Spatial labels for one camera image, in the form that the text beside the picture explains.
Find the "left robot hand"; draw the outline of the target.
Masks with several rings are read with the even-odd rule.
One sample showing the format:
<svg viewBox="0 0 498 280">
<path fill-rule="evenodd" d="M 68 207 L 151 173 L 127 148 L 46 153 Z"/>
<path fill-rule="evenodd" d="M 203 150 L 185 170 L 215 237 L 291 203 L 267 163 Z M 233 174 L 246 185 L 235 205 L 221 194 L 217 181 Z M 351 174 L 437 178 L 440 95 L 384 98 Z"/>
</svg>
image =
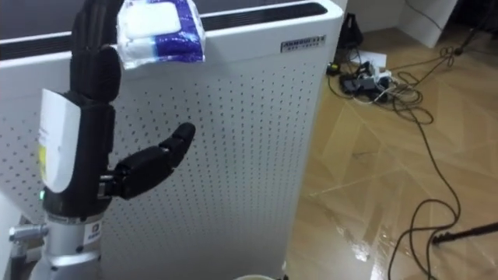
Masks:
<svg viewBox="0 0 498 280">
<path fill-rule="evenodd" d="M 114 197 L 136 198 L 165 181 L 180 165 L 196 127 L 181 124 L 158 145 L 109 167 L 114 144 L 113 101 L 121 63 L 111 45 L 121 1 L 86 1 L 71 34 L 69 89 L 42 92 L 38 163 L 43 209 L 64 219 L 103 214 Z"/>
</svg>

